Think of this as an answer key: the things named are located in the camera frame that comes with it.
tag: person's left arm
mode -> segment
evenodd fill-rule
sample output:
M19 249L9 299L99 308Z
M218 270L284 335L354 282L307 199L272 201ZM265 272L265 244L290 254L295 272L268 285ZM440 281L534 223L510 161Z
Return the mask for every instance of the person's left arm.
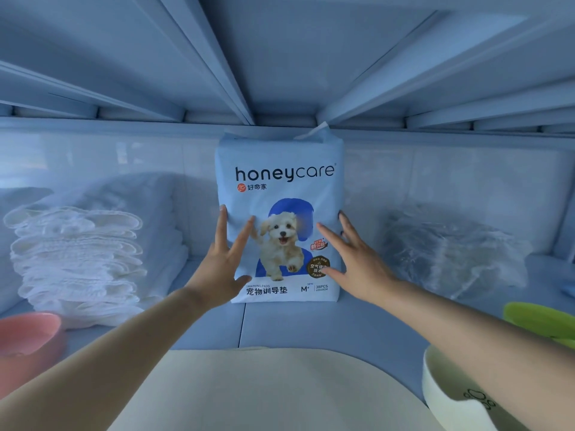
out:
M105 431L169 348L206 311L237 296L250 280L234 280L254 225L231 249L227 212L196 273L162 302L84 347L0 401L3 431Z

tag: pink container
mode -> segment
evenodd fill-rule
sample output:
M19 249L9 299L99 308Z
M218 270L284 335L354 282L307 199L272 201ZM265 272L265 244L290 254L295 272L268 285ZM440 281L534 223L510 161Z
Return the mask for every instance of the pink container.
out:
M0 319L0 399L52 367L65 349L66 333L56 314Z

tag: paw print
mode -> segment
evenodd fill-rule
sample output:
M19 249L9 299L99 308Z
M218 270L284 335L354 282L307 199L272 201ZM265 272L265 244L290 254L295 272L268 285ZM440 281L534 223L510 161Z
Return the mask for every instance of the paw print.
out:
M464 392L464 397L467 399L477 399L478 401L481 401L486 410L491 410L492 407L497 407L497 404L495 404L493 400L489 399L485 393L478 390L469 388L466 392Z

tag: finger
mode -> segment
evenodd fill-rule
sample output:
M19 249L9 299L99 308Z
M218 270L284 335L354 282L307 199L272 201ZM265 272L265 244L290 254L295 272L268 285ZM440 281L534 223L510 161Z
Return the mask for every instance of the finger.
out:
M341 283L345 280L346 275L340 271L338 271L335 268L328 268L325 267L321 270L322 273L326 274L328 277L330 277L332 280L334 280L336 283L338 283L341 286Z
M241 288L244 287L250 281L251 281L251 276L249 276L249 275L242 275L240 278L238 278L236 280L236 286L237 286L238 293L241 290Z
M340 254L342 251L345 251L347 248L349 248L349 246L343 241L341 237L339 237L332 230L330 230L320 222L317 223L317 229L320 231L321 234L323 234L323 236L327 239L327 241L330 244L332 244L336 250L338 250Z
M228 210L220 205L220 215L216 225L216 250L223 251L228 248Z
M249 234L254 228L255 216L248 219L248 222L241 229L240 234L237 235L237 239L232 245L232 249L229 250L230 256L234 257L238 262L240 261L241 254L244 252L246 243L249 239Z
M347 239L353 246L357 246L363 243L363 240L360 238L355 227L353 226L349 218L346 216L346 214L343 213L342 211L339 212L339 222L341 222L343 231L344 233L346 233Z

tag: puppy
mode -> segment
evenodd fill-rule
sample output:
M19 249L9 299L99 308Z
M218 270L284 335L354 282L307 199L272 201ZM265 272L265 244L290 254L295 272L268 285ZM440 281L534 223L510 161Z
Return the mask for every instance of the puppy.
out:
M268 240L262 236L269 235ZM263 221L260 233L252 230L252 238L260 245L260 260L267 276L273 281L284 279L280 266L297 272L304 265L304 253L297 241L297 219L294 213L283 211Z

